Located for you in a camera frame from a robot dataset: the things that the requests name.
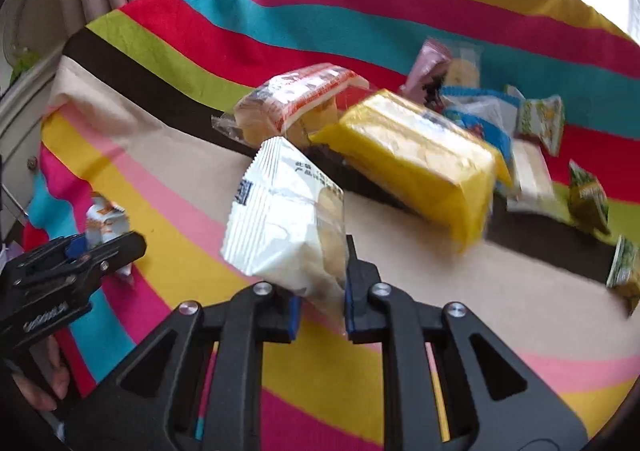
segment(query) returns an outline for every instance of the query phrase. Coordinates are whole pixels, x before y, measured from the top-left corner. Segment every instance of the black stripe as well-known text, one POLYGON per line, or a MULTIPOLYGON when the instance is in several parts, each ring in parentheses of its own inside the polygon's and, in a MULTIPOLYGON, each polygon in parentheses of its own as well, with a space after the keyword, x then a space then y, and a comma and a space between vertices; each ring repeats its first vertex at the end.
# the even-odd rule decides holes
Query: black stripe
MULTIPOLYGON (((89 29, 76 33, 63 53, 167 126, 247 156, 255 154, 213 129, 211 117, 220 116, 219 111, 179 92, 89 29)), ((309 158, 343 189, 402 208, 395 198, 326 151, 313 150, 309 158)), ((546 216, 507 212, 498 197, 487 239, 600 283, 607 279, 615 251, 612 245, 546 216)))

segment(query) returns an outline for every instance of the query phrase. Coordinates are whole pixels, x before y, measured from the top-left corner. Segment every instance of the striped tablecloth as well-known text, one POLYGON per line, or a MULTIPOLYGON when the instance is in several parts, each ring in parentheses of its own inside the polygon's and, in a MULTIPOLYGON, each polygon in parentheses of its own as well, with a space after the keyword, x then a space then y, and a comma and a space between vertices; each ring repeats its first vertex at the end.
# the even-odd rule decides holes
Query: striped tablecloth
MULTIPOLYGON (((26 243, 84 229, 90 192, 123 205, 148 252, 129 288, 107 278, 58 337, 83 395, 183 300, 248 280, 220 259, 249 158, 212 114, 278 73, 333 62, 395 90, 427 36, 482 46, 481 85, 559 94, 567 125, 547 158, 559 192, 574 158, 640 242, 640 47, 579 0, 137 0, 65 48, 42 130, 26 243)), ((482 242, 464 256, 425 222, 348 193, 347 230, 383 278, 436 305, 467 303, 574 409, 593 436, 640 373, 640 315, 604 287, 482 242)), ((264 359, 266 450, 382 445, 381 359, 307 309, 298 340, 264 359)))

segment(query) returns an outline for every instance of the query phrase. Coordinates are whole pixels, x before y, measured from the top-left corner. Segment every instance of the silver bolt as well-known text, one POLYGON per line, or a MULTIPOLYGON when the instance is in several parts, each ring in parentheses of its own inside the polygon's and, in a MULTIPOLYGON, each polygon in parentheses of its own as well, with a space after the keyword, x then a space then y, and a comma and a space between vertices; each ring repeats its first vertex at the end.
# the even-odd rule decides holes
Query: silver bolt
POLYGON ((183 316, 192 316, 198 311, 198 304, 195 301, 183 301, 178 306, 178 311, 183 316))
POLYGON ((260 281, 260 283, 254 285, 254 294, 258 296, 268 296, 272 290, 273 287, 271 283, 267 283, 266 281, 260 281))
POLYGON ((466 306, 462 303, 451 303, 447 306, 447 314, 451 317, 464 317, 466 315, 466 306))
POLYGON ((385 297, 391 294, 391 285, 386 283, 376 283, 371 287, 371 291, 374 295, 378 297, 385 297))
POLYGON ((36 171, 37 168, 38 168, 38 158, 35 156, 30 156, 27 159, 27 169, 29 171, 36 171))

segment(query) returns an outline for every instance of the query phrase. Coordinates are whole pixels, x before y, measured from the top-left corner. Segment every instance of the pink snack package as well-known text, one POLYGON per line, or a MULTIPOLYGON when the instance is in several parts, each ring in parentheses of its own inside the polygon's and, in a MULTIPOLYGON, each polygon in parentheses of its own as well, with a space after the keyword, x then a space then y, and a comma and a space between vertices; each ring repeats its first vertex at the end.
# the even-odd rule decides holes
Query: pink snack package
POLYGON ((451 52, 441 43, 427 39, 399 92, 418 104, 440 113, 444 105, 440 88, 451 64, 451 52))

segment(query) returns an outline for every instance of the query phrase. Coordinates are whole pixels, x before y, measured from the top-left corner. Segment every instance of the teal stripe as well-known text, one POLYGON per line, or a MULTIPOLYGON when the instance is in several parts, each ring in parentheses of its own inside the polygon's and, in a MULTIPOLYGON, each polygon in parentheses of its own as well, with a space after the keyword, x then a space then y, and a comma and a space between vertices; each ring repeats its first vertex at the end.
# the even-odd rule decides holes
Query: teal stripe
MULTIPOLYGON (((638 123, 640 79, 478 41, 420 23, 324 5, 262 7, 252 0, 184 0, 214 25, 272 46, 338 54, 407 74, 432 36, 482 47, 481 85, 516 86, 526 97, 559 94, 571 124, 632 138, 638 123)), ((380 4, 393 4, 381 1, 380 4)))
MULTIPOLYGON (((34 182, 29 221, 46 231, 50 240, 78 233, 71 204, 53 198, 40 172, 34 182)), ((71 323, 69 328, 89 372, 99 383, 135 344, 120 325, 102 289, 95 291, 90 301, 91 312, 71 323)))

